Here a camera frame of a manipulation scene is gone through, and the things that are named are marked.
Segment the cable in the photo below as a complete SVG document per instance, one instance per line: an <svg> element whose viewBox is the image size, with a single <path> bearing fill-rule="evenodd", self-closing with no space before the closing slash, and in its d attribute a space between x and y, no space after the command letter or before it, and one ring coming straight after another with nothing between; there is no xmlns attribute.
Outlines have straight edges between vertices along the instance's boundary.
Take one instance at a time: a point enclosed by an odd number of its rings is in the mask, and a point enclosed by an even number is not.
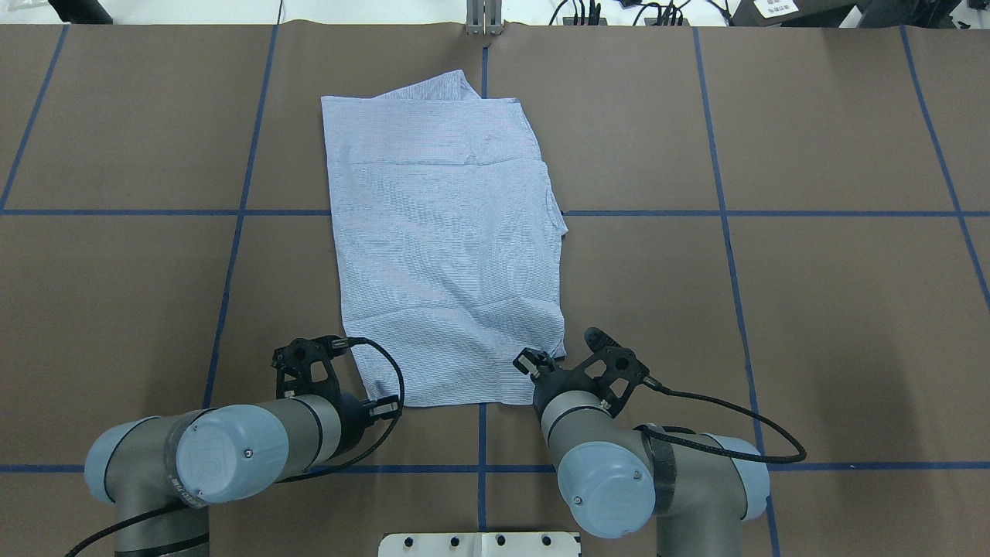
<svg viewBox="0 0 990 557"><path fill-rule="evenodd" d="M557 4L557 9L553 10L553 15L550 16L550 23L548 23L547 25L553 25L553 20L555 20L556 19L556 15L560 13L560 8L563 8L563 5L566 4L566 3L567 3L567 0L560 0L560 3ZM577 19L577 12L576 11L574 12L574 19Z"/></svg>
<svg viewBox="0 0 990 557"><path fill-rule="evenodd" d="M720 14L722 14L722 19L726 20L726 23L729 25L729 27L733 26L733 14L732 12L729 11L729 0L726 0L725 8L715 3L715 0L705 0L705 2L708 2L709 4L715 6L715 9L718 10Z"/></svg>
<svg viewBox="0 0 990 557"><path fill-rule="evenodd" d="M726 400L722 400L720 398L715 398L714 396L707 396L705 394L696 394L694 392L684 392L684 391L681 391L681 390L668 389L667 387L664 387L663 385L661 385L659 381L657 381L656 379L651 378L651 377L646 377L643 380L643 385L646 385L650 389L655 390L657 392L662 392L663 394L666 394L667 396L677 396L677 397L680 397L680 398L690 398L692 400L701 400L703 402L711 402L712 404L717 404L719 406L728 408L729 410L735 410L736 412L745 414L745 415L747 415L747 416L749 416L749 417L751 417L751 418L753 418L755 420L758 420L760 423L763 423L763 424L769 426L771 429L773 429L774 431L776 431L777 433L779 433L780 436L783 437L784 439L787 439L787 441L791 445L793 445L794 448L797 449L798 452L797 452L797 454L790 455L790 456L785 456L785 457L753 455L753 454L749 454L749 453L741 453L739 451L731 451L729 449L723 449L722 447L712 447L712 446L705 445L705 444L702 444L702 443L698 443L696 441L691 441L691 440L688 440L688 439L681 439L680 437L674 437L673 435L667 435L666 433L660 433L659 431L655 431L655 430L649 429L648 427L645 427L645 426L638 427L637 429L639 431L641 431L643 433L643 435L645 435L647 437L652 437L653 439L659 439L661 441L666 441L667 443L673 443L674 445L681 445L682 447L687 447L689 449L695 449L697 451L701 451L701 452L704 452L704 453L711 453L713 455L719 455L719 456L723 456L723 457L735 458L735 459L739 459L739 460L748 460L748 461L751 461L751 462L761 462L763 464L792 464L792 463L795 463L795 462L801 462L805 458L808 457L808 452L805 451L805 448L801 445L801 443L797 439L794 438L793 435L791 435L790 433L788 433L786 429L784 429L783 427L780 427L779 425L777 425L775 422L773 422L769 418L765 418L765 417L757 414L756 412L750 410L749 408L743 408L742 406L739 406L737 404L732 404L731 402L728 402Z"/></svg>
<svg viewBox="0 0 990 557"><path fill-rule="evenodd" d="M657 19L657 21L659 21L659 19L660 19L660 10L663 9L663 6L660 6L656 2L649 2L648 4L643 4L643 6L640 8L640 12L636 14L636 18L633 20L633 26L634 27L636 26L637 23L640 22L640 16L643 14L643 12L645 12L646 11L646 8L649 8L649 7L656 8L656 19Z"/></svg>
<svg viewBox="0 0 990 557"><path fill-rule="evenodd" d="M664 426L661 426L660 429L662 429L665 433L686 433L688 435L697 435L698 434L697 431L695 431L695 430L693 430L691 428L681 427L679 425L664 425Z"/></svg>
<svg viewBox="0 0 990 557"><path fill-rule="evenodd" d="M121 520L120 522L117 522L113 526L103 528L102 530L96 532L95 534L80 541L75 545L75 547L68 550L68 553L65 554L65 557L75 557L76 555L79 554L80 551L89 547L93 543L107 537L108 535L114 532L123 530L128 526L133 526L138 522L143 522L145 520L148 520L149 518L155 518L156 516L162 516L163 514L168 514L170 512L175 512L177 510L183 510L184 508L189 508L189 507L186 506L186 504L182 501L175 501L161 508L156 508L155 510L149 510L148 512L143 512L141 514L138 514L137 516L132 516L127 520Z"/></svg>
<svg viewBox="0 0 990 557"><path fill-rule="evenodd" d="M931 28L932 18L935 16L935 12L939 8L939 4L941 4L941 0L935 0L934 2L932 2L932 11L929 12L929 21L928 23L925 24L925 27Z"/></svg>
<svg viewBox="0 0 990 557"><path fill-rule="evenodd" d="M319 478L321 476L327 476L328 474L334 474L334 473L339 472L339 471L341 471L341 470L343 470L345 468L350 468L351 466L353 466L353 465L357 464L358 462L360 462L360 461L364 460L365 458L367 458L371 453L373 453L375 451L375 449L377 449L378 447L380 447L381 444L385 442L385 439L388 438L388 435L390 433L392 433L392 430L395 429L396 424L399 423L399 417L402 416L402 409L406 406L406 382L402 378L402 370L399 369L399 364L397 364L395 362L395 359L392 358L392 355L391 354L389 354L377 342L375 342L375 341L373 341L371 339L366 339L366 338L363 338L363 337L347 337L347 339L350 340L350 345L352 347L353 346L357 346L359 344L366 344L366 345L370 346L371 348L377 350L382 356L385 357L386 360L388 360L388 363L392 365L392 369L395 370L395 377L396 377L396 379L399 380L399 408L398 408L398 411L395 414L395 417L392 418L392 421L390 421L388 423L388 427L385 428L385 431L383 431L382 434L381 434L381 436L378 437L378 440L375 441L370 447L368 447L367 449L365 449L363 453L361 453L361 454L357 455L356 457L354 457L354 458L352 458L352 459L344 462L343 464L337 464L337 465L334 465L334 466L330 466L330 467L328 467L328 468L326 468L324 470L321 470L319 472L313 472L313 473L310 473L310 474L300 474L298 476L290 476L289 478L285 478L284 480L278 481L277 482L278 484L291 484L292 482L301 482L303 480L310 480L310 479L313 479L313 478Z"/></svg>

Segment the light blue cloth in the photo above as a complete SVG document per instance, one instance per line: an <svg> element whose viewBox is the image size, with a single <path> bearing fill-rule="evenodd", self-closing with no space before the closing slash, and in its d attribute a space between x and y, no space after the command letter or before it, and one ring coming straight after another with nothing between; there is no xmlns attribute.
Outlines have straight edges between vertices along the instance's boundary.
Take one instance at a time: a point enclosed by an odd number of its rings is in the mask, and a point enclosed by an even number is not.
<svg viewBox="0 0 990 557"><path fill-rule="evenodd" d="M530 404L512 361L563 355L567 230L536 136L460 71L393 93L322 99L345 332L395 357L410 406ZM397 392L383 358L353 354L370 396Z"/></svg>

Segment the blue tape line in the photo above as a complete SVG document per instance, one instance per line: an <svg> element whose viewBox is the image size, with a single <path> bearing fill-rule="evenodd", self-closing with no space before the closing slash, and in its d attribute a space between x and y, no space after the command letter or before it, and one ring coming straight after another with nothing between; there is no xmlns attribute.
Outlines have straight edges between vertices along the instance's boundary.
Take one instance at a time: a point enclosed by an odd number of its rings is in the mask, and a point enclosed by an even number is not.
<svg viewBox="0 0 990 557"><path fill-rule="evenodd" d="M236 216L237 209L5 209L4 215L22 216Z"/></svg>
<svg viewBox="0 0 990 557"><path fill-rule="evenodd" d="M488 528L487 509L488 404L478 404L478 531Z"/></svg>
<svg viewBox="0 0 990 557"><path fill-rule="evenodd" d="M701 84L701 101L705 108L705 126L708 128L708 148L712 157L712 171L715 175L715 191L719 198L719 211L722 218L722 237L726 244L726 259L729 262L729 280L733 288L733 303L736 306L736 323L739 326L740 338L742 339L742 355L745 367L746 381L749 385L749 408L759 414L759 402L756 399L756 381L752 373L752 358L749 353L749 338L745 329L745 317L743 315L743 297L740 294L739 275L736 270L736 254L733 252L732 233L729 229L729 212L726 206L726 195L722 187L722 168L719 165L719 153L715 144L715 126L712 123L712 108L708 98L708 84L705 79L705 63L702 60L701 36L698 28L691 28L694 35L694 54L698 61L698 80ZM766 454L763 446L763 430L759 421L755 418L752 421L752 431L756 439L756 449L761 454ZM770 536L770 547L773 550L773 557L780 557L780 546L777 535L777 521L773 513L773 496L766 498L767 529Z"/></svg>
<svg viewBox="0 0 990 557"><path fill-rule="evenodd" d="M670 209L670 210L573 210L563 211L565 217L717 217L719 211Z"/></svg>
<svg viewBox="0 0 990 557"><path fill-rule="evenodd" d="M922 116L925 117L925 126L928 127L929 136L932 138L932 146L935 147L936 157L939 158L939 166L941 167L941 175L945 178L945 187L948 188L948 196L952 199L952 206L955 208L956 217L959 220L959 228L962 230L962 238L966 241L966 250L969 252L969 259L973 263L973 269L976 271L976 279L980 283L980 289L983 290L983 301L986 303L987 309L990 309L990 288L987 287L986 277L983 275L983 269L980 266L980 260L976 256L976 248L973 246L973 239L969 236L969 227L966 226L966 218L962 213L962 206L959 204L959 196L956 194L955 186L952 184L952 176L948 173L948 165L945 163L945 156L941 152L941 144L939 143L939 136L935 132L935 125L932 123L932 117L929 115L928 104L925 102L925 93L922 92L921 81L918 80L918 72L915 69L915 58L911 54L911 43L908 41L908 30L905 26L901 26L901 42L904 44L904 55L908 59L908 69L911 70L911 81L915 85L915 93L918 95L918 104L922 109Z"/></svg>
<svg viewBox="0 0 990 557"><path fill-rule="evenodd" d="M58 42L55 44L55 52L51 55L49 69L45 72L45 79L42 81L42 88L38 90L38 98L35 99L35 106L31 109L31 116L28 118L28 125L24 128L24 135L21 136L21 144L17 147L17 155L10 165L10 173L7 174L7 183L4 185L3 194L0 195L0 209L7 206L7 198L10 197L10 190L14 187L14 178L17 176L17 168L21 165L21 158L24 150L28 147L28 140L31 138L31 130L35 127L35 120L42 110L42 101L45 100L45 93L49 90L51 75L55 72L55 64L58 63L58 55L61 54L62 45L65 44L65 36L68 35L69 26L63 25L61 33L58 34Z"/></svg>
<svg viewBox="0 0 990 557"><path fill-rule="evenodd" d="M488 98L488 47L481 49L481 98Z"/></svg>
<svg viewBox="0 0 990 557"><path fill-rule="evenodd" d="M329 217L330 209L246 209L249 217Z"/></svg>
<svg viewBox="0 0 990 557"><path fill-rule="evenodd" d="M955 211L799 211L728 209L730 217L854 217L854 218L955 218ZM2 209L10 216L238 216L326 217L330 209ZM576 209L565 217L719 217L722 211L707 209ZM963 211L966 217L990 217L990 211Z"/></svg>
<svg viewBox="0 0 990 557"><path fill-rule="evenodd" d="M556 470L549 464L489 464L485 467L489 474L553 474Z"/></svg>
<svg viewBox="0 0 990 557"><path fill-rule="evenodd" d="M326 467L314 467L318 472ZM473 464L381 464L355 465L345 468L339 474L476 474L478 467Z"/></svg>
<svg viewBox="0 0 990 557"><path fill-rule="evenodd" d="M770 472L861 472L875 470L990 470L990 462L799 462L770 464Z"/></svg>
<svg viewBox="0 0 990 557"><path fill-rule="evenodd" d="M903 217L954 217L952 211L747 211L747 210L727 210L731 217L879 217L879 218L903 218Z"/></svg>
<svg viewBox="0 0 990 557"><path fill-rule="evenodd" d="M3 474L82 474L81 464L0 464Z"/></svg>
<svg viewBox="0 0 990 557"><path fill-rule="evenodd" d="M275 55L275 40L278 38L278 26L271 26L271 39L268 43L268 59L264 64L264 78L261 81L261 94L257 101L257 114L254 116L254 133L251 135L250 151L247 154L247 169L245 183L241 190L241 206L238 210L238 222L234 227L234 242L231 244L231 258L227 262L227 276L224 278L224 293L220 298L220 316L217 318L217 332L213 337L213 352L210 355L210 369L206 376L206 388L203 391L203 407L208 408L213 401L213 384L217 377L217 364L220 361L220 338L224 334L227 323L227 308L231 299L231 280L234 277L234 265L238 259L238 249L241 245L241 231L244 229L245 209L248 206L250 179L254 171L254 156L257 153L257 138L261 133L261 118L264 115L264 99L268 92L268 79L271 77L271 61Z"/></svg>
<svg viewBox="0 0 990 557"><path fill-rule="evenodd" d="M990 461L822 462L770 464L770 472L871 472L913 470L990 470ZM320 471L326 467L314 467ZM357 465L340 474L553 474L549 464L381 464ZM0 474L82 474L81 464L0 464Z"/></svg>

